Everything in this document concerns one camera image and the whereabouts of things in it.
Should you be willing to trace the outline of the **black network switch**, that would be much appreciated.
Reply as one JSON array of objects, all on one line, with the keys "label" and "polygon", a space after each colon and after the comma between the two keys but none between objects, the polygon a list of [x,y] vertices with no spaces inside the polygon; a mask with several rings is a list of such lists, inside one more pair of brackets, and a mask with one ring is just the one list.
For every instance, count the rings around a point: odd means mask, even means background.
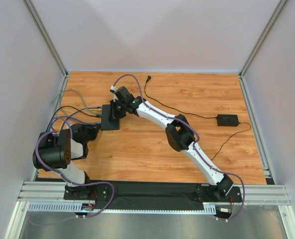
[{"label": "black network switch", "polygon": [[120,120],[109,121],[110,105],[102,105],[101,113],[101,131],[119,130]]}]

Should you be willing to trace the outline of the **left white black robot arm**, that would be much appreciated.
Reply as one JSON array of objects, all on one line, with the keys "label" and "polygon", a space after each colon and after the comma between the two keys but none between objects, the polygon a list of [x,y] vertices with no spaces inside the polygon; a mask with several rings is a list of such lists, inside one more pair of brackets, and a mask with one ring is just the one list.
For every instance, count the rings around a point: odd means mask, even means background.
[{"label": "left white black robot arm", "polygon": [[60,132],[40,133],[33,152],[33,165],[36,169],[54,172],[66,182],[64,199],[94,200],[95,187],[84,186],[91,180],[73,161],[87,157],[87,144],[97,138],[100,127],[100,123],[76,123]]}]

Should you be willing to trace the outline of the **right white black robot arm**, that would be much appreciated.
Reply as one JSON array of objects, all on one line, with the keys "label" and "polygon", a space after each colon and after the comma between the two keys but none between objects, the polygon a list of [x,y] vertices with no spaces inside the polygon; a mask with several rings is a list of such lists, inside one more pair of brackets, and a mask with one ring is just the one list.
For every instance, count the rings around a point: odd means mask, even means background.
[{"label": "right white black robot arm", "polygon": [[134,114],[145,118],[165,130],[168,144],[177,151],[188,156],[200,169],[210,186],[214,188],[217,197],[226,197],[234,182],[209,159],[198,144],[199,135],[191,128],[186,117],[168,114],[145,101],[142,97],[134,97],[126,87],[111,86],[114,95],[111,100],[113,119],[121,119],[126,114]]}]

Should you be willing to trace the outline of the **black power adapter brick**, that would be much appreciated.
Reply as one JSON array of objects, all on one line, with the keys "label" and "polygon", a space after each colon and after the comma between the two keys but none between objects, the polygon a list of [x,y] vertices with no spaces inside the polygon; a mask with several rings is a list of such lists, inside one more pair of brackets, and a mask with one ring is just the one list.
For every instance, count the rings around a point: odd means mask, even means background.
[{"label": "black power adapter brick", "polygon": [[218,114],[216,120],[218,126],[238,126],[240,123],[237,115]]}]

